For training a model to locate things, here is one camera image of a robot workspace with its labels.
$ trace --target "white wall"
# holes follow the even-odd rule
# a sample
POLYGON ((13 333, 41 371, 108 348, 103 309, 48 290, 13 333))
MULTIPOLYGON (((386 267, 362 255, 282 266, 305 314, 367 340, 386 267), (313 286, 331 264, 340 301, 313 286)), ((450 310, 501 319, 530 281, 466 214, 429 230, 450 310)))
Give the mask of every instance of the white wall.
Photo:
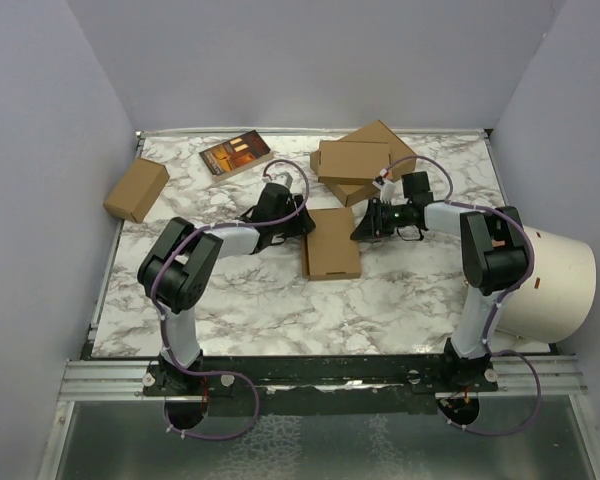
POLYGON ((68 0, 136 129, 493 127, 562 0, 68 0))
POLYGON ((0 480, 35 478, 86 338, 131 123, 64 0, 0 0, 0 480))
POLYGON ((523 221, 583 240, 596 255, 593 308, 566 346, 600 421, 600 0, 567 0, 492 140, 523 221))

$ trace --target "marble tabletop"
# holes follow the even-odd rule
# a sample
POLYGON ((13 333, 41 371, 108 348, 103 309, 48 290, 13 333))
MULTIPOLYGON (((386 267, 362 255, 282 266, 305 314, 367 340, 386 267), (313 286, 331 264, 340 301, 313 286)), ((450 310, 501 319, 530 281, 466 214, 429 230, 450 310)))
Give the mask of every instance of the marble tabletop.
MULTIPOLYGON (((144 223, 125 222, 93 347, 93 357, 155 356, 158 317, 136 281, 153 242, 174 216, 196 225, 233 219, 256 203, 264 165, 213 184, 198 152, 235 135, 150 137, 144 158, 166 165, 170 180, 144 223)), ((309 209, 341 206, 309 169, 320 140, 338 135, 263 135, 276 158, 296 161, 311 181, 309 209)), ((400 137, 418 154, 437 159, 455 186, 454 199, 503 204, 487 146, 480 132, 409 134, 400 137)), ((444 179, 429 165, 437 198, 444 179)), ((292 191, 302 182, 294 178, 292 191)), ((402 196, 396 189, 396 199, 402 196)), ((353 207, 356 219, 366 202, 353 207)), ((425 233, 422 242, 395 237, 360 244, 362 277, 309 282, 301 276, 298 240, 258 255, 216 263, 196 306, 200 344, 207 355, 343 355, 441 353, 462 312, 466 287, 459 239, 425 233)), ((546 344, 496 332, 493 348, 547 352, 546 344)))

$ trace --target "cardboard box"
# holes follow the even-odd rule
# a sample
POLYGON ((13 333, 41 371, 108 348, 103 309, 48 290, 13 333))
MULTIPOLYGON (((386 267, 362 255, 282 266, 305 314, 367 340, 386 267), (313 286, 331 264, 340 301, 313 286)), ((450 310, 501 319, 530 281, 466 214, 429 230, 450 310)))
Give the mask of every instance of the cardboard box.
MULTIPOLYGON (((320 150, 311 152, 311 154, 309 155, 309 166, 314 172, 318 170, 319 160, 320 150)), ((356 203, 371 198, 378 193, 378 189, 373 184, 347 185, 332 183, 325 185, 345 207, 351 207, 352 205, 355 205, 356 203)))
POLYGON ((349 237, 355 228, 350 208, 310 210, 316 224, 302 241, 302 275, 309 280, 360 278, 358 242, 349 237))
MULTIPOLYGON (((376 120, 370 123, 366 127, 362 127, 355 132, 352 132, 342 137, 339 142, 375 142, 375 143, 388 143, 389 144, 389 158, 391 162, 395 162, 409 155, 415 155, 416 153, 409 148, 400 138, 391 131, 380 120, 376 120)), ((318 168, 318 161, 320 158, 319 151, 316 151, 310 156, 311 169, 316 172, 318 168)), ((393 181, 399 180, 402 175, 411 173, 415 170, 416 162, 408 161, 403 162, 398 167, 394 168, 391 172, 391 179, 393 181)), ((378 189, 373 185, 347 185, 347 184, 326 184, 329 190, 340 200, 345 207, 350 207, 358 202, 373 197, 378 193, 378 189)))
POLYGON ((371 142, 320 142, 318 181, 369 185, 389 166, 389 144, 371 142))
POLYGON ((136 158, 104 201, 111 215, 141 223, 169 180, 164 165, 136 158))

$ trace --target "book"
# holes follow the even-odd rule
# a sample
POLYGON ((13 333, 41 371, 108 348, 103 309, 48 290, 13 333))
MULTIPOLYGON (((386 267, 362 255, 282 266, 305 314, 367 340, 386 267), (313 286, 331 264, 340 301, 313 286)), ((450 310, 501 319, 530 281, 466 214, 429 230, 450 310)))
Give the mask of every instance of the book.
POLYGON ((260 134, 251 130, 200 152, 214 182, 225 180, 273 158, 260 134))

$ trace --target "purple cable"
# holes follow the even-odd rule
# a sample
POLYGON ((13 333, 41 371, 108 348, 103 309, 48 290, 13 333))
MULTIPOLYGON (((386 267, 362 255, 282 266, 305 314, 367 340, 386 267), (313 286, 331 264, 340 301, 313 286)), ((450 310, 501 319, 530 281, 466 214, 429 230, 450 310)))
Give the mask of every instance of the purple cable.
POLYGON ((173 425, 171 425, 169 422, 169 429, 173 430, 176 433, 179 433, 181 435, 185 435, 190 438, 197 438, 200 440, 217 440, 217 441, 233 440, 234 438, 238 438, 239 436, 247 433, 256 424, 256 422, 258 420, 258 415, 260 413, 260 397, 258 395, 258 390, 257 390, 256 386, 254 385, 254 383, 247 376, 243 375, 242 373, 230 372, 230 371, 220 371, 220 370, 211 371, 211 372, 192 372, 191 370, 187 370, 187 368, 178 361, 178 359, 176 358, 176 355, 171 347, 171 343, 169 342, 169 338, 167 335, 167 328, 166 328, 167 310, 164 308, 164 306, 162 306, 160 304, 160 302, 158 301, 158 298, 157 298, 158 285, 160 285, 160 282, 164 278, 165 272, 169 269, 171 264, 173 264, 176 257, 182 253, 182 251, 187 247, 187 245, 194 238, 196 238, 198 235, 202 234, 203 232, 213 230, 213 229, 218 229, 218 228, 227 228, 227 227, 236 227, 236 226, 246 227, 246 228, 270 227, 272 225, 278 225, 280 223, 286 222, 287 220, 291 220, 293 217, 295 217, 296 215, 298 215, 298 213, 300 213, 302 211, 302 209, 307 205, 307 200, 309 198, 309 179, 307 178, 307 175, 298 166, 297 163, 292 162, 291 160, 283 160, 283 159, 273 160, 273 161, 269 162, 267 164, 267 166, 264 168, 262 175, 266 176, 269 168, 272 165, 275 165, 277 163, 285 163, 287 165, 291 165, 296 170, 298 170, 298 172, 300 172, 300 175, 302 176, 302 179, 304 180, 305 196, 304 196, 302 203, 298 206, 298 208, 296 208, 296 210, 293 213, 290 213, 289 215, 286 215, 277 220, 271 220, 269 222, 240 223, 238 221, 235 221, 235 222, 230 222, 230 223, 229 222, 219 223, 216 225, 203 225, 202 227, 196 229, 194 232, 189 234, 182 241, 182 243, 180 243, 180 245, 178 245, 176 247, 176 249, 171 253, 169 258, 167 258, 167 261, 164 263, 164 265, 158 272, 158 275, 156 275, 156 278, 153 281, 153 284, 151 285, 150 298, 151 298, 151 301, 153 302, 154 306, 160 313, 160 336, 162 337, 162 344, 167 352, 167 355, 169 355, 169 359, 171 360, 171 363, 173 364, 173 366, 176 367, 176 369, 178 371, 184 373, 185 375, 189 375, 192 377, 219 377, 222 375, 232 375, 236 378, 244 380, 244 382, 249 386, 249 388, 253 392, 253 396, 255 398, 255 406, 254 406, 253 416, 249 419, 249 422, 242 430, 239 430, 236 433, 232 433, 232 434, 228 434, 228 435, 205 435, 205 434, 201 434, 201 433, 190 432, 187 430, 178 430, 175 427, 173 427, 173 425))
POLYGON ((533 250, 533 245, 531 244, 531 240, 529 239, 529 236, 524 231, 524 229, 522 228, 521 225, 519 225, 514 219, 512 219, 508 215, 505 215, 504 213, 496 210, 495 208, 484 207, 484 206, 480 206, 480 205, 471 205, 468 203, 461 203, 461 202, 452 202, 450 200, 451 195, 453 194, 453 181, 451 180, 451 175, 449 175, 449 172, 447 172, 447 170, 442 165, 440 165, 438 162, 436 162, 435 160, 428 158, 428 157, 421 156, 421 155, 409 155, 408 157, 404 157, 404 158, 401 158, 400 160, 396 160, 395 162, 393 162, 391 165, 389 165, 387 170, 391 170, 399 163, 402 163, 406 160, 412 160, 412 159, 416 159, 416 160, 419 159, 419 160, 424 160, 426 162, 429 162, 429 163, 435 165, 436 167, 438 167, 438 169, 444 174, 444 176, 447 178, 447 181, 449 182, 449 193, 447 193, 447 195, 444 197, 445 203, 447 203, 448 205, 455 206, 455 207, 489 212, 492 215, 495 215, 495 216, 501 218, 502 220, 507 222, 509 225, 511 225, 518 233, 520 233, 520 235, 522 235, 522 238, 527 247, 527 254, 528 254, 527 270, 525 271, 524 275, 516 283, 511 285, 509 288, 503 290, 502 293, 500 295, 498 295, 498 298, 496 299, 495 304, 489 311, 489 315, 487 316, 487 321, 485 322, 484 329, 482 330, 482 342, 484 344, 485 350, 492 357, 516 356, 529 367, 529 370, 531 370, 531 374, 533 375, 533 379, 536 383, 536 405, 533 409, 533 412, 524 422, 522 422, 517 427, 513 427, 509 430, 503 430, 500 432, 490 432, 487 430, 480 430, 477 428, 467 427, 466 425, 460 425, 456 422, 453 422, 452 420, 448 419, 446 417, 446 415, 444 415, 444 413, 440 409, 438 409, 438 413, 440 413, 443 417, 447 418, 447 423, 449 423, 449 425, 452 425, 462 431, 473 433, 476 435, 482 435, 482 436, 486 436, 486 437, 503 437, 503 436, 507 436, 507 435, 514 435, 516 433, 523 431, 527 427, 533 425, 540 415, 540 410, 542 409, 542 387, 540 385, 540 377, 538 376, 538 372, 536 371, 535 367, 531 364, 531 362, 524 355, 522 355, 519 352, 516 352, 515 350, 501 350, 499 352, 493 352, 491 350, 491 348, 489 347, 488 341, 489 341, 489 331, 491 330, 491 326, 493 325, 496 314, 498 313, 498 309, 502 305, 502 302, 504 301, 504 299, 509 294, 511 294, 515 290, 519 289, 522 286, 522 284, 533 274, 533 266, 535 263, 535 252, 533 250))

